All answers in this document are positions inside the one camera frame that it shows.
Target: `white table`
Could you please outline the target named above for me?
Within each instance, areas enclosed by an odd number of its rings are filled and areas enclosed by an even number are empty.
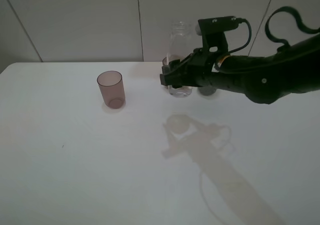
[[[103,104],[108,70],[123,75],[123,109]],[[271,105],[227,91],[174,98],[160,71],[15,63],[0,74],[0,224],[320,224],[319,92]]]

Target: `robotic arm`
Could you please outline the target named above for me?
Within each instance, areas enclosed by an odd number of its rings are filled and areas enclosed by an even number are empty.
[[[285,39],[274,37],[269,30],[271,17],[279,12],[293,15],[298,28],[307,34],[318,34],[293,46]],[[225,32],[246,23],[249,38],[240,48],[229,51]],[[320,28],[306,27],[300,14],[292,7],[277,9],[267,20],[267,37],[283,45],[275,55],[252,57],[231,55],[245,48],[251,40],[251,26],[246,19],[233,16],[200,19],[198,34],[202,36],[202,48],[182,61],[174,60],[162,66],[161,84],[205,87],[242,93],[258,104],[271,104],[290,93],[306,93],[320,90]]]

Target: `plastic cup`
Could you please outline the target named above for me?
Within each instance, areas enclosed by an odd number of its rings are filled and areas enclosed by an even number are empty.
[[[122,75],[117,71],[105,71],[97,80],[103,101],[111,109],[121,108],[126,101]]]

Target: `glass bottle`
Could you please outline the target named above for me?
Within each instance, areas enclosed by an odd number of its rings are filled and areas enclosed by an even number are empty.
[[[192,33],[192,25],[187,22],[173,22],[171,25],[169,51],[166,55],[166,62],[180,59],[182,61],[192,51],[190,48],[190,39]],[[168,86],[169,93],[176,98],[184,98],[192,93],[192,87],[182,86],[173,88]]]

